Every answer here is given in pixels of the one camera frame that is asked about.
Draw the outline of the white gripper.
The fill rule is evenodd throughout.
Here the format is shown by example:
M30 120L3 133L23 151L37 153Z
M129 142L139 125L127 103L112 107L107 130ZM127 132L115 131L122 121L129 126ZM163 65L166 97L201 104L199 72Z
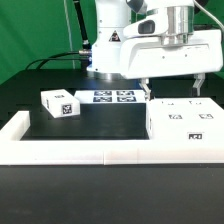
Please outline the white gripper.
M120 73L126 79L141 79L145 99L151 99L148 87L153 77L195 74L193 96L198 97L205 74L223 66L220 30L195 31L187 44L162 46L158 37L133 38L120 50Z

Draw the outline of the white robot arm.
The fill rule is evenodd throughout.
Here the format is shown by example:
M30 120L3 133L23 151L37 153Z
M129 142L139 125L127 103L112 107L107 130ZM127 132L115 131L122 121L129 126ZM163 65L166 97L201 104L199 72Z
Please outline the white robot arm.
M152 77L204 75L223 66L224 26L194 29L196 0L95 0L97 40L87 71L94 77L138 79L145 97Z

